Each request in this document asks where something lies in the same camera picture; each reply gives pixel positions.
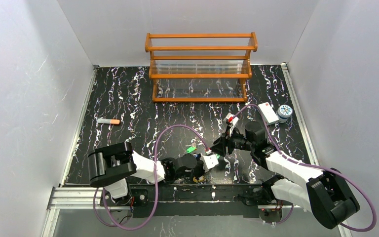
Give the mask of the cluster of tagged keys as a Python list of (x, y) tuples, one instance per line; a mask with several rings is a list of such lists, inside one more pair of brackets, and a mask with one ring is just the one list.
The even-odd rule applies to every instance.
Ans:
[(200, 184), (200, 183), (206, 182), (206, 177), (205, 177), (204, 175), (201, 175), (201, 176), (193, 176), (192, 181), (193, 181), (195, 184)]

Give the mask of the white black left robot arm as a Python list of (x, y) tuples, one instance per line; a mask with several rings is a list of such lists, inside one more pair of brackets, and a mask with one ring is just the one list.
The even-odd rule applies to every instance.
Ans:
[(129, 142), (97, 148), (88, 155), (87, 161), (90, 186), (104, 188), (114, 199), (129, 194), (126, 181), (129, 176), (151, 184), (174, 183), (181, 178), (200, 180), (219, 164), (213, 153), (185, 154), (154, 161), (134, 151)]

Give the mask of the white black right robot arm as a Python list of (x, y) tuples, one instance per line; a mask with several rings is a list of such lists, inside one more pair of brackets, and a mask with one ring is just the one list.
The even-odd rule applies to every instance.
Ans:
[(294, 161), (278, 151), (266, 128), (257, 121), (248, 122), (244, 134), (228, 124), (210, 149), (220, 156), (230, 155), (234, 150), (248, 151), (257, 165), (277, 175), (265, 182), (269, 197), (303, 207), (327, 229), (333, 229), (360, 210), (351, 188), (336, 174), (337, 170), (322, 171)]

